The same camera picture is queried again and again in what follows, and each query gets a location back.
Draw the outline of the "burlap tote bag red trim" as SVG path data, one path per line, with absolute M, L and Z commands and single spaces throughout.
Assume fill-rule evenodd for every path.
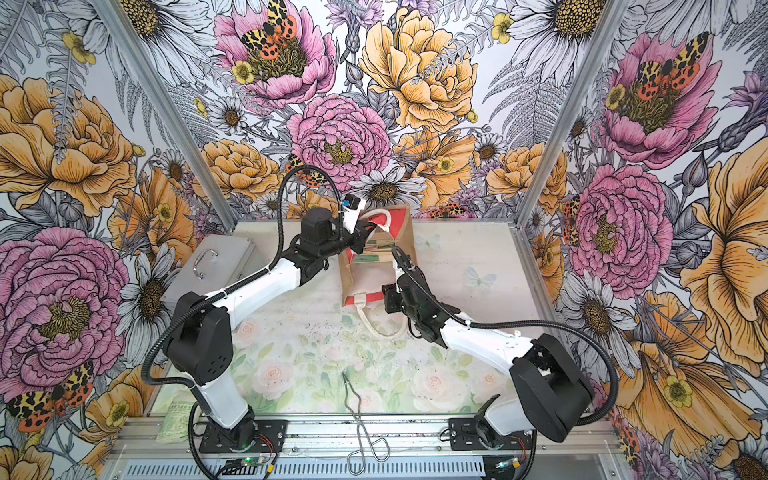
M 410 207 L 407 204 L 369 209 L 358 220 L 374 225 L 360 254 L 350 249 L 339 255 L 341 305 L 356 310 L 362 325 L 375 338 L 395 340 L 408 330 L 408 320 L 395 311 L 387 317 L 394 324 L 387 327 L 386 319 L 376 313 L 385 303 L 382 287 L 396 282 L 397 264 L 391 249 L 400 247 L 412 263 L 417 262 Z

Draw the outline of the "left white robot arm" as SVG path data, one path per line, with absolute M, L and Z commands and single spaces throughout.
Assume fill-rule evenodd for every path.
M 256 439 L 253 409 L 231 373 L 233 333 L 258 309 L 327 270 L 330 258 L 347 250 L 362 252 L 376 229 L 357 211 L 344 209 L 334 216 L 328 209 L 313 208 L 270 265 L 219 291 L 190 292 L 179 299 L 160 349 L 226 448 L 245 451 Z

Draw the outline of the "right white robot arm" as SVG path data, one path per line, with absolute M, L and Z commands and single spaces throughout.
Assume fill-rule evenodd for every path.
M 594 389 L 556 337 L 531 339 L 475 322 L 438 301 L 418 267 L 397 267 L 395 277 L 382 287 L 387 312 L 404 314 L 424 340 L 480 360 L 511 380 L 515 394 L 492 395 L 474 417 L 486 448 L 498 449 L 504 438 L 526 431 L 561 443 L 574 427 L 595 421 L 586 413 Z

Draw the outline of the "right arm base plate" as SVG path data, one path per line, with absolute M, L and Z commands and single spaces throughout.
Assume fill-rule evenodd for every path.
M 470 417 L 451 417 L 447 424 L 447 439 L 452 451 L 515 451 L 532 448 L 532 433 L 515 431 L 508 435 L 497 433 L 485 421 Z

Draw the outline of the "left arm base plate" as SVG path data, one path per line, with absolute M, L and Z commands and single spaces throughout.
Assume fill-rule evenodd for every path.
M 244 419 L 232 429 L 211 422 L 199 444 L 203 454 L 280 453 L 286 439 L 287 420 Z

